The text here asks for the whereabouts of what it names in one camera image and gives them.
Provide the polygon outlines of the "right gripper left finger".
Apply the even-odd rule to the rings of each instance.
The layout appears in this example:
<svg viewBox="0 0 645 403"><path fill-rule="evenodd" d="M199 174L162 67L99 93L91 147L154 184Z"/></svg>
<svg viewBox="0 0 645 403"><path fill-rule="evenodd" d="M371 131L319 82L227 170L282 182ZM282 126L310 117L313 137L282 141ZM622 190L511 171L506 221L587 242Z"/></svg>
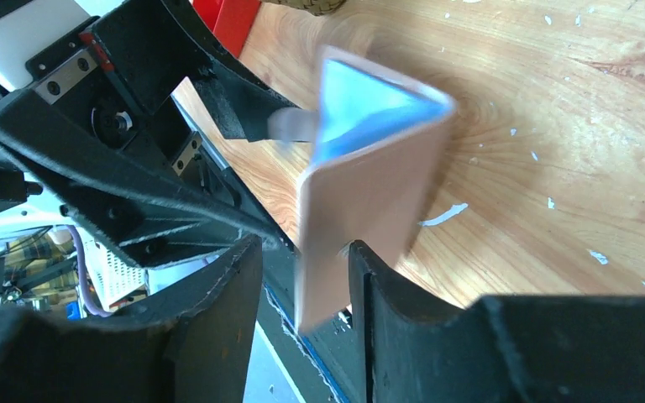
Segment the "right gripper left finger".
<svg viewBox="0 0 645 403"><path fill-rule="evenodd" d="M110 317L0 306L0 402L240 402L262 269L249 235Z"/></svg>

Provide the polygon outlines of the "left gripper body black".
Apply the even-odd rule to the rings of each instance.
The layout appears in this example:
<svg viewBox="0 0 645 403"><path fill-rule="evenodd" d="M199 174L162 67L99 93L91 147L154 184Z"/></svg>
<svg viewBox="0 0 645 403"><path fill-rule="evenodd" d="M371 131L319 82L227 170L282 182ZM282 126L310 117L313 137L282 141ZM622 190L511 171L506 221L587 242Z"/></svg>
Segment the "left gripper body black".
<svg viewBox="0 0 645 403"><path fill-rule="evenodd" d="M0 1L0 18L28 2ZM120 91L105 77L88 48L91 24L89 18L26 61L33 81L22 88L0 92L0 101L13 92L34 92L51 105L83 112L92 132L108 147L123 152L135 138L151 139L154 129L172 138L181 135L184 121L171 101L164 104L167 118L140 117L124 103ZM19 209L29 199L26 173L29 172L0 152L0 213Z"/></svg>

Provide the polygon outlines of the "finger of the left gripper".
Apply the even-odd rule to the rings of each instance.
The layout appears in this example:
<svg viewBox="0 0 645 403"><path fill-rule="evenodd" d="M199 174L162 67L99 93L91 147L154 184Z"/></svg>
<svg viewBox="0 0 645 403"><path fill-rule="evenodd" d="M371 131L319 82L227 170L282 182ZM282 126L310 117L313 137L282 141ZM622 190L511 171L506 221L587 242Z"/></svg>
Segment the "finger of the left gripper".
<svg viewBox="0 0 645 403"><path fill-rule="evenodd" d="M0 152L66 205L70 218L128 265L161 269L231 248L253 234L265 250L284 247L273 222L185 183L153 154L105 145L83 112L34 92L0 101Z"/></svg>
<svg viewBox="0 0 645 403"><path fill-rule="evenodd" d="M296 105L228 52L198 57L191 83L226 139L266 140L269 117Z"/></svg>

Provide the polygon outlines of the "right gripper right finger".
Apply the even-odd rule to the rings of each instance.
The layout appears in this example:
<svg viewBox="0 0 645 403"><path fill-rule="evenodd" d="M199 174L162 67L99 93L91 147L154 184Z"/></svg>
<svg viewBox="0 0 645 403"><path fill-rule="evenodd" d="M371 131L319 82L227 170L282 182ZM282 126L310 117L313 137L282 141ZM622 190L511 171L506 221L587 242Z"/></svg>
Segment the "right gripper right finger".
<svg viewBox="0 0 645 403"><path fill-rule="evenodd" d="M458 308L349 247L365 402L645 402L645 296L487 295Z"/></svg>

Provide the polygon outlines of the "pink card holder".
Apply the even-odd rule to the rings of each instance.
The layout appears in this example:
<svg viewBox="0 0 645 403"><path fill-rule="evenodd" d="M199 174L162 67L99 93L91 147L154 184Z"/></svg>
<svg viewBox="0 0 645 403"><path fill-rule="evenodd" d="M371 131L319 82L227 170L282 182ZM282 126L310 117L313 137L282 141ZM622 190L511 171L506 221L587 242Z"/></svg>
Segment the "pink card holder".
<svg viewBox="0 0 645 403"><path fill-rule="evenodd" d="M351 302L347 257L367 243L388 265L411 247L457 110L446 92L326 45L317 105L270 115L268 133L312 147L297 181L294 325L307 332Z"/></svg>

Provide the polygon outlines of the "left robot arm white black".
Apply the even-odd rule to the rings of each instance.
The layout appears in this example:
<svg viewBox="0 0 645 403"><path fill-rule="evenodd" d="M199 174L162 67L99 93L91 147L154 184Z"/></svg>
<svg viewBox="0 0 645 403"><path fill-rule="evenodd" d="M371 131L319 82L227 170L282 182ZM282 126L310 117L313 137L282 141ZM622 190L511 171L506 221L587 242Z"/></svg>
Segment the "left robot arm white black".
<svg viewBox="0 0 645 403"><path fill-rule="evenodd" d="M268 138L291 103L188 1L0 1L0 213L41 190L135 267L200 259L278 230L175 103L189 81L226 139Z"/></svg>

